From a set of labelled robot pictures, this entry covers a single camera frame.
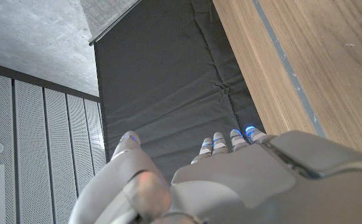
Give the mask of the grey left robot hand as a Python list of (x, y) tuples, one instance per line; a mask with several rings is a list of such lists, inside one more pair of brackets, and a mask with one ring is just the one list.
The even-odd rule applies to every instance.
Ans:
[(362, 153), (302, 131), (249, 126), (202, 142), (167, 182), (126, 132), (70, 223), (362, 223)]

